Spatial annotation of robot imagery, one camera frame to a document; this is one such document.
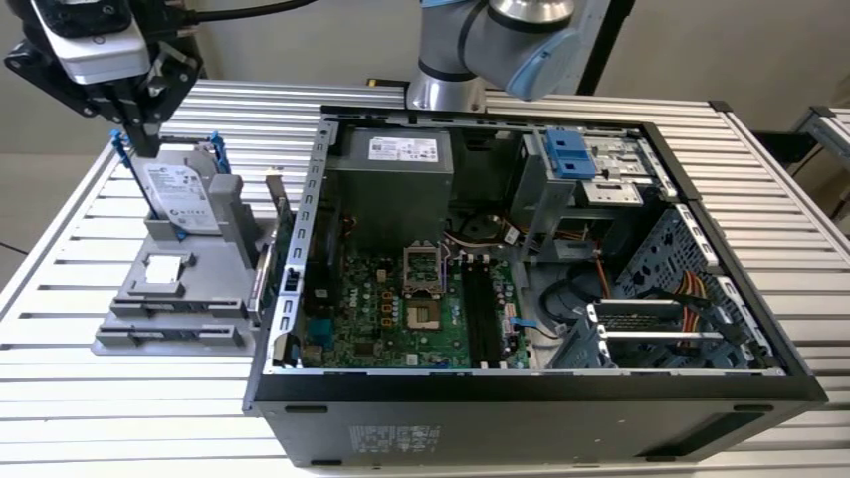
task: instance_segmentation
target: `aluminum extrusion table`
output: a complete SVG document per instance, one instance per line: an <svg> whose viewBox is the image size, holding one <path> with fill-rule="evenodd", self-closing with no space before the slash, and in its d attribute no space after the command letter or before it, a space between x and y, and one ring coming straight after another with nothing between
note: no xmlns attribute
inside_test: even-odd
<svg viewBox="0 0 850 478"><path fill-rule="evenodd" d="M850 170L850 109L812 107L796 131L808 132Z"/></svg>
<svg viewBox="0 0 850 478"><path fill-rule="evenodd" d="M222 133L246 179L245 200L259 215L271 214L263 177L275 170L298 202L319 105L403 103L402 90L390 88L202 82L163 132ZM830 404L700 464L298 470L266 422L242 416L250 358L90 352L146 234L139 188L107 149L0 295L4 478L850 474L850 245L738 118L709 103L557 96L527 104L501 93L490 94L489 107L498 114L658 125Z"/></svg>

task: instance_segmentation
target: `expansion slot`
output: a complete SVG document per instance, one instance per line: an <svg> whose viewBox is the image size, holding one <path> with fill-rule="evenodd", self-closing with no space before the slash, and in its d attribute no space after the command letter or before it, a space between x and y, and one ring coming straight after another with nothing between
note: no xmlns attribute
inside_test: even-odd
<svg viewBox="0 0 850 478"><path fill-rule="evenodd" d="M461 280L470 361L473 366L486 363L487 367L497 368L502 361L502 336L487 264L463 263Z"/></svg>

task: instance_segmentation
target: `side panel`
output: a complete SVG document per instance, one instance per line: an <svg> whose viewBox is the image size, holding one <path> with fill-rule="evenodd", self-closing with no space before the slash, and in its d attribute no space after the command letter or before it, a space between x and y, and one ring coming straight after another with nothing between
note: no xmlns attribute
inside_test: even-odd
<svg viewBox="0 0 850 478"><path fill-rule="evenodd" d="M259 402L295 466L698 461L800 402ZM665 450L681 456L653 456Z"/></svg>

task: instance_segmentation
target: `motherboard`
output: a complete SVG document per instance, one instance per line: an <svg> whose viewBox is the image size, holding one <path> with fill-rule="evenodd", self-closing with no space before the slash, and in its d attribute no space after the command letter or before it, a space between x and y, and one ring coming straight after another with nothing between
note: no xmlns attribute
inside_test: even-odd
<svg viewBox="0 0 850 478"><path fill-rule="evenodd" d="M305 365L529 368L507 263L409 249L401 257L347 256L337 313L309 324Z"/></svg>

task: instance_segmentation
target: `blue drive bay latch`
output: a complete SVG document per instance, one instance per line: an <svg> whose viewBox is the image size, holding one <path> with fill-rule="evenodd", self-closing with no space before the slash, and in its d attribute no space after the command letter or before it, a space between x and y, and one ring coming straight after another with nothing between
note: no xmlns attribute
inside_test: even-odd
<svg viewBox="0 0 850 478"><path fill-rule="evenodd" d="M546 129L546 152L555 175L562 179L594 179L597 165L578 131L557 127Z"/></svg>

